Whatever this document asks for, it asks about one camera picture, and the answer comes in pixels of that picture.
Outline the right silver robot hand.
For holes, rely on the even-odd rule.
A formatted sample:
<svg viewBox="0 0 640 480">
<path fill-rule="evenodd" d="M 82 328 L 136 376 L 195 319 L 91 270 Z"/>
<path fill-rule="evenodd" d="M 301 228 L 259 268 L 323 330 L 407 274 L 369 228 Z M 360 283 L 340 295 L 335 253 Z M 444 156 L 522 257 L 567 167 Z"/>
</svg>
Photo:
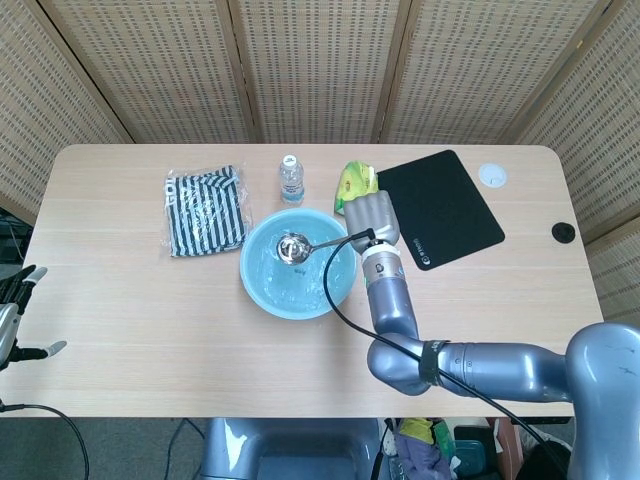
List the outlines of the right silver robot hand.
<svg viewBox="0 0 640 480">
<path fill-rule="evenodd" d="M 377 241 L 392 246 L 399 241 L 399 223 L 391 198 L 385 190 L 346 201 L 343 216 L 349 236 L 372 229 Z"/>
</svg>

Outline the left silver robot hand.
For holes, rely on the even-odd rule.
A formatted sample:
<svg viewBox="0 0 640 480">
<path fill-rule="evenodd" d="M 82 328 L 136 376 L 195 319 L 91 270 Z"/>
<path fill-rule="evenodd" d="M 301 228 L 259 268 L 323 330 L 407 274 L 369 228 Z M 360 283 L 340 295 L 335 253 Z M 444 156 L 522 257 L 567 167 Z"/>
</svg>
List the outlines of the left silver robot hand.
<svg viewBox="0 0 640 480">
<path fill-rule="evenodd" d="M 22 316 L 35 286 L 45 277 L 48 269 L 30 265 L 19 272 L 0 279 L 0 371 L 10 363 L 43 360 L 59 353 L 67 346 L 65 340 L 48 347 L 23 348 L 18 344 L 18 331 Z"/>
</svg>

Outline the metal ladle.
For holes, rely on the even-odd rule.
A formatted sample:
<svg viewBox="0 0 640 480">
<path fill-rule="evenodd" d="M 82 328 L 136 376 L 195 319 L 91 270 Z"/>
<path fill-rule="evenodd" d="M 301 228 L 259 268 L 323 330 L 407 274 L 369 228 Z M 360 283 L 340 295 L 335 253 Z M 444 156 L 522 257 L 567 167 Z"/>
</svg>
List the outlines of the metal ladle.
<svg viewBox="0 0 640 480">
<path fill-rule="evenodd" d="M 300 233 L 286 233 L 276 245 L 278 257 L 288 265 L 299 265 L 304 263 L 313 253 L 318 250 L 337 246 L 341 242 L 348 240 L 348 237 L 330 240 L 320 244 L 312 244 L 308 238 Z"/>
</svg>

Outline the clear water bottle white cap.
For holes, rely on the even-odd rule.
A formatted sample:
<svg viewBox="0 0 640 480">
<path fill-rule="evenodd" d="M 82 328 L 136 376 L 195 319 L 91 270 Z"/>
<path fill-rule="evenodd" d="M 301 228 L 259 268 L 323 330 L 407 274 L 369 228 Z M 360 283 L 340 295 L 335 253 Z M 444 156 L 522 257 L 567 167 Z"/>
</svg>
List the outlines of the clear water bottle white cap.
<svg viewBox="0 0 640 480">
<path fill-rule="evenodd" d="M 303 202 L 304 167 L 295 155 L 285 155 L 279 166 L 280 197 L 285 203 L 299 205 Z"/>
</svg>

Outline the light blue plastic bowl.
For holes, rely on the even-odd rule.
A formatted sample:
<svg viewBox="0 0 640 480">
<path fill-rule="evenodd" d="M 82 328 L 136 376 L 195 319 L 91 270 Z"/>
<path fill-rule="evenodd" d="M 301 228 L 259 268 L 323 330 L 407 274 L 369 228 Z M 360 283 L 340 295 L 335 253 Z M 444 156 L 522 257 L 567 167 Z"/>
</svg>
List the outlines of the light blue plastic bowl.
<svg viewBox="0 0 640 480">
<path fill-rule="evenodd" d="M 313 253 L 299 265 L 287 265 L 276 246 L 287 233 L 304 235 L 317 245 L 347 235 L 332 216 L 309 208 L 290 208 L 266 217 L 248 235 L 241 249 L 240 276 L 246 293 L 264 311 L 289 320 L 307 320 L 331 310 L 323 288 L 323 274 L 330 267 L 328 286 L 334 303 L 349 295 L 357 276 L 358 260 L 351 246 L 344 246 L 333 260 L 333 246 Z"/>
</svg>

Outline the green yellow tissue pack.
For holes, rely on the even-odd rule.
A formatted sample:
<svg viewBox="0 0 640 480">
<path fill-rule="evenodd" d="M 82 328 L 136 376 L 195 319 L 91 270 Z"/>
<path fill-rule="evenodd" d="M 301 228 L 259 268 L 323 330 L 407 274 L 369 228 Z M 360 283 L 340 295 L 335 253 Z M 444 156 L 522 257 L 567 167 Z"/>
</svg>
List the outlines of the green yellow tissue pack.
<svg viewBox="0 0 640 480">
<path fill-rule="evenodd" d="M 334 212 L 344 215 L 344 206 L 348 201 L 378 191 L 378 176 L 374 167 L 364 162 L 350 161 L 340 174 L 334 196 Z"/>
</svg>

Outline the black mouse pad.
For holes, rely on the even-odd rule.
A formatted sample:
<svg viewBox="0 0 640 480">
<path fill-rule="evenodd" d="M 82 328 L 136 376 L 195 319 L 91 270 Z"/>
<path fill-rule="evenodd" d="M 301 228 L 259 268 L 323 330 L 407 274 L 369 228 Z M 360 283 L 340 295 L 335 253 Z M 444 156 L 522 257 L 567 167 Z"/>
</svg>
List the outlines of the black mouse pad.
<svg viewBox="0 0 640 480">
<path fill-rule="evenodd" d="M 445 150 L 377 174 L 416 264 L 428 271 L 493 247 L 505 233 L 461 160 Z"/>
</svg>

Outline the white round grommet cover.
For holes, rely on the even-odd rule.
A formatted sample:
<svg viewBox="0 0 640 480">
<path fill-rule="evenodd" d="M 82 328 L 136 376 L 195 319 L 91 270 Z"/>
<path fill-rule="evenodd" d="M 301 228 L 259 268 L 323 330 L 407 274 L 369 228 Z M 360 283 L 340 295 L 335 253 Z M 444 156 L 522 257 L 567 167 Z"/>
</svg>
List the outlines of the white round grommet cover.
<svg viewBox="0 0 640 480">
<path fill-rule="evenodd" d="M 506 169 L 495 163 L 482 164 L 478 169 L 478 177 L 482 184 L 493 189 L 504 187 L 508 181 Z"/>
</svg>

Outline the woven rattan folding screen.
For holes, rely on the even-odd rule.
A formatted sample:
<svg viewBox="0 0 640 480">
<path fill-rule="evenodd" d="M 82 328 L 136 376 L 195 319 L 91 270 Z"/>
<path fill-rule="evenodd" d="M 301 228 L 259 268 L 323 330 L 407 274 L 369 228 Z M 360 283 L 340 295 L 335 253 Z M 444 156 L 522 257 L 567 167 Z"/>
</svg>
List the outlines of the woven rattan folding screen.
<svg viewBox="0 0 640 480">
<path fill-rule="evenodd" d="M 640 324 L 640 0 L 0 0 L 0 211 L 124 142 L 547 146 Z"/>
</svg>

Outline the striped cloth in plastic bag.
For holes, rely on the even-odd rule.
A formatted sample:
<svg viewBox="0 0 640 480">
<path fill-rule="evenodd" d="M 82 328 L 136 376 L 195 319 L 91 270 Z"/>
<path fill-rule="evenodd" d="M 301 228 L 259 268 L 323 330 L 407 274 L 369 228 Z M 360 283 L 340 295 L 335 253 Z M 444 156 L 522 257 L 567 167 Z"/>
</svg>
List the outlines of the striped cloth in plastic bag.
<svg viewBox="0 0 640 480">
<path fill-rule="evenodd" d="M 164 212 L 173 258 L 236 250 L 252 229 L 244 172 L 234 165 L 170 171 L 164 180 Z"/>
</svg>

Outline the purple yellow fabric bag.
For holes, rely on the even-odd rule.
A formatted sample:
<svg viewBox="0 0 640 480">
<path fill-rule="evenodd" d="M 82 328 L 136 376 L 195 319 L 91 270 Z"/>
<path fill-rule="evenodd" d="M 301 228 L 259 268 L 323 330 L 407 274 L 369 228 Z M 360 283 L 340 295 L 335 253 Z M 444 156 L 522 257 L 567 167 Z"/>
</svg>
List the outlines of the purple yellow fabric bag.
<svg viewBox="0 0 640 480">
<path fill-rule="evenodd" d="M 394 440 L 407 480 L 457 480 L 451 467 L 455 448 L 442 418 L 404 418 Z"/>
</svg>

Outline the grey robot torso base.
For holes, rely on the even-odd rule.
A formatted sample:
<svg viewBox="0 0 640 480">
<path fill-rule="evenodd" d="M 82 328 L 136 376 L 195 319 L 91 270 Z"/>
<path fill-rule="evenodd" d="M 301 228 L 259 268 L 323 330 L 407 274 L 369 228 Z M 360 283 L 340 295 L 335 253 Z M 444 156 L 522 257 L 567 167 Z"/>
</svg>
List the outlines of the grey robot torso base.
<svg viewBox="0 0 640 480">
<path fill-rule="evenodd" d="M 375 418 L 208 421 L 198 480 L 391 480 Z"/>
</svg>

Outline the brown cardboard box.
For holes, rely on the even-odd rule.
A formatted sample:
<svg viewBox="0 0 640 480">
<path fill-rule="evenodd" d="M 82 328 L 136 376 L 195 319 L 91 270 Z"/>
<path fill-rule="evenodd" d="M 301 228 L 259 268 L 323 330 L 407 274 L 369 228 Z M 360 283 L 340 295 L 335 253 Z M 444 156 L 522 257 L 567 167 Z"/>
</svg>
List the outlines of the brown cardboard box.
<svg viewBox="0 0 640 480">
<path fill-rule="evenodd" d="M 509 418 L 491 420 L 496 445 L 497 465 L 503 480 L 516 480 L 524 463 L 519 429 Z"/>
</svg>

